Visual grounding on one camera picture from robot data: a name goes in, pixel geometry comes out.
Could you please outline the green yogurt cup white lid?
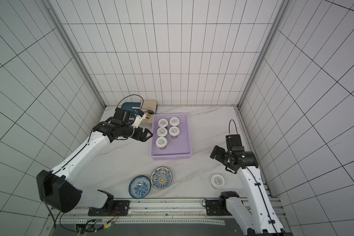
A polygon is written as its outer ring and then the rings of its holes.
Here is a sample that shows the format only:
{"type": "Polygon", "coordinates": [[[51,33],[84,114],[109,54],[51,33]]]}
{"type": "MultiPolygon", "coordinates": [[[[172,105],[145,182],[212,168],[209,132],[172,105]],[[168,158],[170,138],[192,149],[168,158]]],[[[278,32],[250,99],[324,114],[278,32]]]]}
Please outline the green yogurt cup white lid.
{"type": "Polygon", "coordinates": [[[168,125],[169,125],[169,121],[166,120],[166,119],[160,119],[160,120],[158,121],[158,126],[159,126],[160,128],[167,128],[168,125]]]}

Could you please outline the purple perforated plastic basket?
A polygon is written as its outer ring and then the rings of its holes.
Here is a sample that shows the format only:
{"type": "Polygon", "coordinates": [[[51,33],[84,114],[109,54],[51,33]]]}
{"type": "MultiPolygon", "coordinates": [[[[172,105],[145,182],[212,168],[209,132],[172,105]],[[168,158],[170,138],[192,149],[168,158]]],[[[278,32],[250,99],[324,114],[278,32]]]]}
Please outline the purple perforated plastic basket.
{"type": "Polygon", "coordinates": [[[189,122],[187,113],[171,113],[171,114],[156,114],[153,116],[152,130],[153,137],[151,139],[150,156],[153,160],[173,160],[173,159],[187,159],[192,155],[191,138],[189,133],[189,122]],[[161,119],[166,119],[168,122],[171,118],[179,119],[178,128],[180,134],[176,139],[172,138],[170,134],[165,136],[167,145],[165,149],[161,150],[156,145],[156,140],[160,137],[157,130],[160,128],[158,122],[161,119]]]}

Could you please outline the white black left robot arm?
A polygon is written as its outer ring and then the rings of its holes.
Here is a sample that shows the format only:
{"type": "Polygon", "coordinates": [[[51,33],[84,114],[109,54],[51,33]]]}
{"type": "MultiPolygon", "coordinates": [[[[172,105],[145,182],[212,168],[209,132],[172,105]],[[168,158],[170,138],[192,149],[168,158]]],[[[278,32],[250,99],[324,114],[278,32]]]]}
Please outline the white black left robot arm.
{"type": "Polygon", "coordinates": [[[50,171],[36,176],[40,200],[49,207],[67,213],[75,208],[89,208],[90,215],[106,216],[115,211],[114,197],[103,190],[83,190],[77,179],[99,152],[116,140],[132,138],[146,142],[153,134],[140,124],[147,115],[116,108],[112,117],[98,123],[91,133],[67,159],[50,171]]]}

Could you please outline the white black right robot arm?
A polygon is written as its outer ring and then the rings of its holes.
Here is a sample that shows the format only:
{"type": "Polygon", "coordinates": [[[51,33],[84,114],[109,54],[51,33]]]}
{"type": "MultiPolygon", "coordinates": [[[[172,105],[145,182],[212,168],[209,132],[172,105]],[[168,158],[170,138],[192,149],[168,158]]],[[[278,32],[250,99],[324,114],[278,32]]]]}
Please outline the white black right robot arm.
{"type": "Polygon", "coordinates": [[[225,170],[238,176],[247,194],[250,210],[241,203],[234,192],[222,192],[219,196],[221,210],[230,214],[246,236],[291,236],[278,219],[262,182],[256,156],[243,147],[225,150],[215,146],[210,158],[225,166],[225,170]]]}

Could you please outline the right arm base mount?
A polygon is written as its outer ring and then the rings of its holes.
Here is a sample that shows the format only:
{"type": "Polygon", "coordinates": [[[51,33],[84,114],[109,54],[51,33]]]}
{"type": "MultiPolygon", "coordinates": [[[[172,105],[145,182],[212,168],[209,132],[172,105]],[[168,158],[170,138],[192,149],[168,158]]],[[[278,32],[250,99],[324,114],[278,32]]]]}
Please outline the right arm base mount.
{"type": "Polygon", "coordinates": [[[206,210],[207,216],[224,216],[219,200],[203,200],[202,205],[206,210]]]}

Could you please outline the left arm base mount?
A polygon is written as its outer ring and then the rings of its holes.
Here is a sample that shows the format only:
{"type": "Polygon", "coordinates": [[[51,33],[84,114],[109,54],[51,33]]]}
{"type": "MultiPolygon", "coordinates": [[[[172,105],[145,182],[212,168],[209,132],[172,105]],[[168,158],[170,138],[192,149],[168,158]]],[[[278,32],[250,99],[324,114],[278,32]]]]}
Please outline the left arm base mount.
{"type": "Polygon", "coordinates": [[[127,216],[129,211],[129,200],[107,200],[101,208],[90,208],[88,216],[127,216]]]}

